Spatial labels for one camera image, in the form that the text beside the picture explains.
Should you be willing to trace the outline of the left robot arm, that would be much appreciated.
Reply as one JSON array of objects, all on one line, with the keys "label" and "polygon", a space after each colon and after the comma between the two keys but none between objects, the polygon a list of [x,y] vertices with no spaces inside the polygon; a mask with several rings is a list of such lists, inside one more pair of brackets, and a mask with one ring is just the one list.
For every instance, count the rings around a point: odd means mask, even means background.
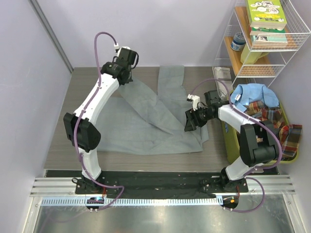
[{"label": "left robot arm", "polygon": [[130,83],[132,69],[139,61],[139,55],[129,47],[121,47],[111,62],[99,68],[99,77],[83,103],[72,113],[66,113],[63,121],[66,135],[75,147],[82,165],[82,176],[86,187],[92,193],[100,193],[103,181],[98,162],[97,147],[101,133],[95,127],[99,113],[111,95],[121,86]]}]

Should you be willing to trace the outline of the grey long sleeve shirt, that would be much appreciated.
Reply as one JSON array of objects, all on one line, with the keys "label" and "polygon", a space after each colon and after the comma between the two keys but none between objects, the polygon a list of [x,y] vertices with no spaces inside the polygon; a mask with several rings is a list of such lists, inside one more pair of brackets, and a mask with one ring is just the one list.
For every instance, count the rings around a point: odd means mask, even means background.
[{"label": "grey long sleeve shirt", "polygon": [[186,114],[192,107],[183,87],[183,66],[161,66],[157,91],[134,78],[118,88],[99,114],[98,151],[138,155],[191,153],[203,150],[207,126],[185,132]]}]

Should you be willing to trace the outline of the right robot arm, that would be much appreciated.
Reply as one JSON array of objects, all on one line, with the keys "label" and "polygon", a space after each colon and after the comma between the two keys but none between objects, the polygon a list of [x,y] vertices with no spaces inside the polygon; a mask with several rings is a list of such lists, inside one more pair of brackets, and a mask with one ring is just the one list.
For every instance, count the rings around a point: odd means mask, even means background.
[{"label": "right robot arm", "polygon": [[189,94],[187,100],[192,108],[185,112],[186,132],[203,127],[211,119],[218,119],[233,127],[240,134],[239,156],[229,166],[222,169],[218,187],[225,192],[232,192],[243,183],[246,174],[279,156],[279,141],[273,132],[273,124],[248,117],[229,101],[222,100],[217,91],[205,93],[206,102],[200,97]]}]

